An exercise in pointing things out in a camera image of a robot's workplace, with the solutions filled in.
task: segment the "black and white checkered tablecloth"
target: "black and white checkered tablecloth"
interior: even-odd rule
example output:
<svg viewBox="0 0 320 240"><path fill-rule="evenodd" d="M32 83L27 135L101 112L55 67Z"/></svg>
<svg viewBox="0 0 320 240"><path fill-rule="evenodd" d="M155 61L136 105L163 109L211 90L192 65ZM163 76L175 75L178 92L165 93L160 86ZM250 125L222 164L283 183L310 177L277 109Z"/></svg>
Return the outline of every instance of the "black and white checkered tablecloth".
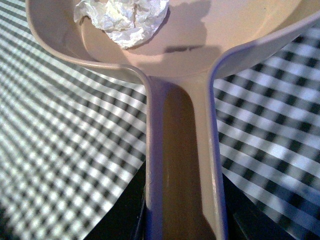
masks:
<svg viewBox="0 0 320 240"><path fill-rule="evenodd" d="M223 172L297 239L320 239L320 24L215 85ZM145 159L141 85L61 61L0 0L0 239L83 239Z"/></svg>

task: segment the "gingham pattern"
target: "gingham pattern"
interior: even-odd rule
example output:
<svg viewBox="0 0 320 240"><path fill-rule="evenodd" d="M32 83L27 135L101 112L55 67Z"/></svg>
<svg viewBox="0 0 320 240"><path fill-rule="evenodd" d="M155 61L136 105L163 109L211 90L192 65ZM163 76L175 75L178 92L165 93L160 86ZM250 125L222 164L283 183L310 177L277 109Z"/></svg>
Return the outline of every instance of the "gingham pattern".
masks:
<svg viewBox="0 0 320 240"><path fill-rule="evenodd" d="M49 55L0 1L0 210L21 240L83 239L144 161L141 85Z"/></svg>
<svg viewBox="0 0 320 240"><path fill-rule="evenodd" d="M214 83L223 171L297 239L320 237L320 25ZM145 159L146 96L34 40L0 0L0 239L83 239Z"/></svg>
<svg viewBox="0 0 320 240"><path fill-rule="evenodd" d="M225 175L297 239L319 239L320 24L214 86Z"/></svg>

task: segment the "dustpan handle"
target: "dustpan handle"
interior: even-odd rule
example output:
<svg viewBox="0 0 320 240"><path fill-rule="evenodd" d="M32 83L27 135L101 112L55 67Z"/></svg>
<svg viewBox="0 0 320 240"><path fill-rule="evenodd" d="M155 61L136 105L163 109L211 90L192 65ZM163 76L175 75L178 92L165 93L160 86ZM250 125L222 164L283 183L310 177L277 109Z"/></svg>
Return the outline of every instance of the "dustpan handle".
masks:
<svg viewBox="0 0 320 240"><path fill-rule="evenodd" d="M146 240L172 239L177 233L200 239L192 235L210 231L209 237L227 237L216 112L207 78L206 73L174 81L150 77L144 83Z"/></svg>

